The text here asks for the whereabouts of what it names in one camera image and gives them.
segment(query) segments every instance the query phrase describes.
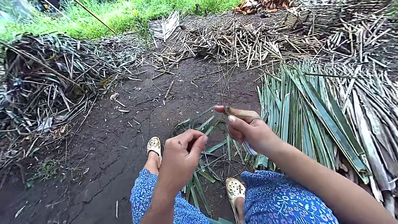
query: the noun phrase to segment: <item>fingernail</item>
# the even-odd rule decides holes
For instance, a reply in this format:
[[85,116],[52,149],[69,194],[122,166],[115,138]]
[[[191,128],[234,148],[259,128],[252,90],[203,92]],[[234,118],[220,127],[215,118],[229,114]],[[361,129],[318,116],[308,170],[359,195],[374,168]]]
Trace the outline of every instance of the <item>fingernail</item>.
[[236,120],[236,117],[234,115],[229,115],[228,120],[229,120],[229,122],[234,123]]

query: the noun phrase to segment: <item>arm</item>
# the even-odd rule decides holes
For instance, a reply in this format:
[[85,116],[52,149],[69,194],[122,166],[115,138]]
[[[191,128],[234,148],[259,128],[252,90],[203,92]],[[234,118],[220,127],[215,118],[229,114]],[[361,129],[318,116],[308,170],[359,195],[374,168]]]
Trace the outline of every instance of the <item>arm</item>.
[[158,181],[141,224],[173,223],[174,199],[191,179],[207,139],[191,129],[166,140]]
[[[215,110],[224,113],[221,106],[215,106]],[[397,223],[360,186],[282,141],[264,121],[253,119],[258,117],[256,112],[230,108],[230,113],[236,115],[228,117],[234,139],[240,143],[248,140],[255,151],[269,157],[291,179],[320,197],[337,219],[346,223]]]

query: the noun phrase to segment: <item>beige shoe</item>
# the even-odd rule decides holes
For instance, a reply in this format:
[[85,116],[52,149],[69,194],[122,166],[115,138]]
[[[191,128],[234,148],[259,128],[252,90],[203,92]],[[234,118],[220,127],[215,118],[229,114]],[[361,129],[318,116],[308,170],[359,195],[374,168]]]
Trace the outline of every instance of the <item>beige shoe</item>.
[[162,153],[160,151],[160,139],[158,137],[152,137],[146,145],[146,155],[149,155],[150,151],[156,152],[159,156],[159,161],[162,163]]
[[225,181],[226,192],[228,194],[229,202],[231,203],[232,209],[234,211],[235,221],[239,223],[239,217],[236,212],[235,202],[239,197],[245,198],[246,188],[243,184],[235,178],[229,177]]

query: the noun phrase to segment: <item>grass patch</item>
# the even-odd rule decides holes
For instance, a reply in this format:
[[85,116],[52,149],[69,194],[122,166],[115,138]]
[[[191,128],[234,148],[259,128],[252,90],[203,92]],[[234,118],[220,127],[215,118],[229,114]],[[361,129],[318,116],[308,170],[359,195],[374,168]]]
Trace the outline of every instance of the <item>grass patch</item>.
[[[80,0],[116,32],[141,29],[148,20],[167,16],[173,10],[180,14],[219,13],[236,6],[240,0],[113,0],[99,3],[97,0]],[[52,18],[47,14],[34,12],[30,18],[18,22],[0,20],[0,39],[10,40],[19,33],[41,34],[61,31],[74,38],[98,39],[113,33],[73,1],[65,3],[65,17]]]
[[35,181],[47,181],[56,177],[61,168],[59,159],[45,159],[34,167],[34,175],[28,179],[27,186],[31,187]]

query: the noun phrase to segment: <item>wooden pole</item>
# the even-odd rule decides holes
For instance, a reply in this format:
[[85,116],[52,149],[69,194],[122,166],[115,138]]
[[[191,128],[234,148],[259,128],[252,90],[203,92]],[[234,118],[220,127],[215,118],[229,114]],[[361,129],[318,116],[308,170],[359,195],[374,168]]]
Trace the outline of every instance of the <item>wooden pole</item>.
[[81,7],[83,7],[88,13],[90,13],[92,16],[94,16],[98,21],[100,21],[104,26],[106,26],[108,29],[110,29],[114,34],[117,34],[116,31],[114,31],[110,26],[108,26],[104,21],[102,21],[98,16],[96,16],[93,12],[91,12],[87,7],[85,7],[81,2],[78,0],[74,0],[77,4],[79,4]]

